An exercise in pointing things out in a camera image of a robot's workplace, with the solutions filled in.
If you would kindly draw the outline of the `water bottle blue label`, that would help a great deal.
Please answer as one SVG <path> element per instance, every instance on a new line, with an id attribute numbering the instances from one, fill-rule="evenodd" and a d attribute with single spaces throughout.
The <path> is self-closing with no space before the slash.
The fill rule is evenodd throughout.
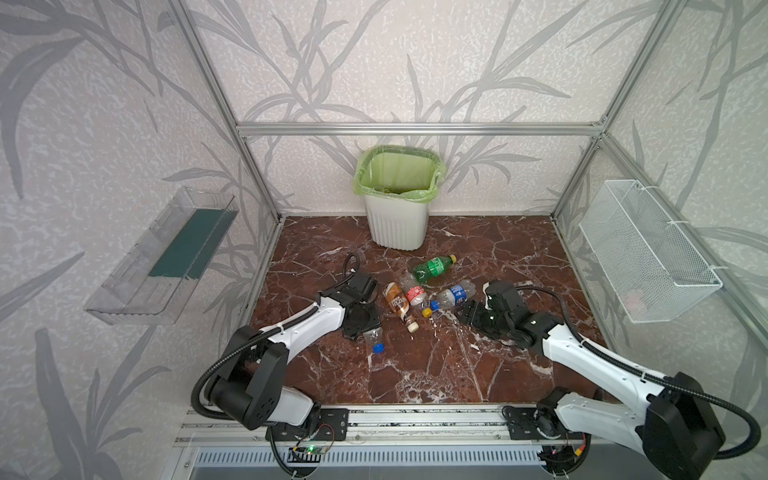
<path id="1" fill-rule="evenodd" d="M 435 312 L 451 310 L 463 305 L 476 294 L 475 284 L 468 279 L 444 289 L 427 301 L 422 310 L 425 318 L 431 317 Z"/>
<path id="2" fill-rule="evenodd" d="M 363 338 L 373 354 L 381 354 L 385 351 L 382 327 L 364 332 Z"/>

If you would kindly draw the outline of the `brown coffee bottle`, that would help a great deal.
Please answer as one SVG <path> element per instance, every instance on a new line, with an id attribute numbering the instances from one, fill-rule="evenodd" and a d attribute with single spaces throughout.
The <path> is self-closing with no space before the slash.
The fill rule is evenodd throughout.
<path id="1" fill-rule="evenodd" d="M 410 303 L 395 282 L 388 283 L 383 289 L 384 298 L 391 310 L 402 320 L 407 330 L 414 333 L 419 329 L 416 319 L 410 313 Z"/>

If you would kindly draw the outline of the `clear bottle red label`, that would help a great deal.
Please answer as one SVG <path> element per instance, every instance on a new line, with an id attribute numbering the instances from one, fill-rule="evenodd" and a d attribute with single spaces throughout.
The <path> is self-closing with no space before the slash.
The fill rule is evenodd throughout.
<path id="1" fill-rule="evenodd" d="M 428 295 L 413 273 L 405 271 L 399 278 L 399 285 L 413 308 L 423 310 L 428 307 Z"/>

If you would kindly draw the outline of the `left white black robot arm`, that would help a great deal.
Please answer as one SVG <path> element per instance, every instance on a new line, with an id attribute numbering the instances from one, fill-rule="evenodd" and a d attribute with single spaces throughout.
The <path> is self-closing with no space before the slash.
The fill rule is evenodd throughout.
<path id="1" fill-rule="evenodd" d="M 350 327 L 358 337 L 379 325 L 373 302 L 340 303 L 319 296 L 270 327 L 242 327 L 192 387 L 191 407 L 202 417 L 233 420 L 248 430 L 286 424 L 313 434 L 320 426 L 321 406 L 285 385 L 289 363 L 328 333 Z"/>

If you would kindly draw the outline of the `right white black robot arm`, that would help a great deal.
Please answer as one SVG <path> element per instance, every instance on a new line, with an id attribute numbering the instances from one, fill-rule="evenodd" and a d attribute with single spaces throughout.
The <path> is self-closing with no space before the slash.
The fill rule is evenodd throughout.
<path id="1" fill-rule="evenodd" d="M 459 320 L 494 340 L 563 365 L 612 396 L 587 398 L 554 388 L 534 408 L 505 406 L 511 437 L 556 441 L 539 459 L 554 478 L 578 469 L 598 437 L 643 455 L 669 479 L 698 479 L 714 460 L 737 458 L 761 440 L 757 420 L 743 408 L 706 393 L 694 378 L 647 369 L 581 335 L 558 293 L 559 314 L 532 311 L 524 287 L 491 280 L 481 301 L 468 300 Z"/>

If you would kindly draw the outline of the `white ribbed trash bin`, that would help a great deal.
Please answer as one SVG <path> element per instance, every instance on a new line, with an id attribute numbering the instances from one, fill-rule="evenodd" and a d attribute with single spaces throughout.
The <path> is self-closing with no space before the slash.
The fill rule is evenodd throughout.
<path id="1" fill-rule="evenodd" d="M 426 237 L 429 207 L 400 198 L 364 196 L 373 241 L 386 248 L 414 251 Z"/>

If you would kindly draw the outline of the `green plastic bin liner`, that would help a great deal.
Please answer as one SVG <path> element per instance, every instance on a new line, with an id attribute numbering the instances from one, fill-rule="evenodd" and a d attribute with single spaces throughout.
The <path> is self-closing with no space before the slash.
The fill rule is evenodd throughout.
<path id="1" fill-rule="evenodd" d="M 429 204 L 437 196 L 447 167 L 432 150 L 378 145 L 359 159 L 353 177 L 358 196 Z"/>

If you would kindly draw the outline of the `green soda bottle yellow cap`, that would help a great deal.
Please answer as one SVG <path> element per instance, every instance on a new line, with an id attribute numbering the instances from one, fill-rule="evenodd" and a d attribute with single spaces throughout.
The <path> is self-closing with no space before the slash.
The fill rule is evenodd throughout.
<path id="1" fill-rule="evenodd" d="M 457 262 L 457 257 L 453 254 L 448 256 L 437 256 L 426 262 L 417 264 L 411 270 L 416 281 L 421 285 L 428 284 L 435 279 L 447 273 Z"/>

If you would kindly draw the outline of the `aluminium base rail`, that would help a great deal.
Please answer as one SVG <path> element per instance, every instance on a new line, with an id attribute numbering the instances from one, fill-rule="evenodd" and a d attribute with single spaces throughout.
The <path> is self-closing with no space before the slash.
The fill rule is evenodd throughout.
<path id="1" fill-rule="evenodd" d="M 358 404 L 346 405 L 345 420 L 323 420 L 311 437 L 341 446 L 405 445 L 557 445 L 582 443 L 580 434 L 547 439 L 533 430 L 511 435 L 501 404 Z M 189 411 L 173 442 L 175 447 L 266 446 L 266 429 L 250 431 L 234 421 L 201 417 Z"/>

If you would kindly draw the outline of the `clear acrylic wall shelf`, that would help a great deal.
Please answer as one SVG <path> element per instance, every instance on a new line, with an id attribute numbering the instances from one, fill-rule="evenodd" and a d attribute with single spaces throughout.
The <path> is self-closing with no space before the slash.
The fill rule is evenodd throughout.
<path id="1" fill-rule="evenodd" d="M 233 194 L 180 188 L 84 310 L 108 325 L 172 325 L 239 208 Z"/>

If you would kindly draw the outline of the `aluminium frame crossbar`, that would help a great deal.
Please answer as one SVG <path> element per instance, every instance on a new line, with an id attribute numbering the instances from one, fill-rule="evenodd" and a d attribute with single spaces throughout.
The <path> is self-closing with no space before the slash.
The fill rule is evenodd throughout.
<path id="1" fill-rule="evenodd" d="M 243 137 L 259 136 L 596 136 L 603 126 L 589 122 L 401 123 L 244 122 Z"/>

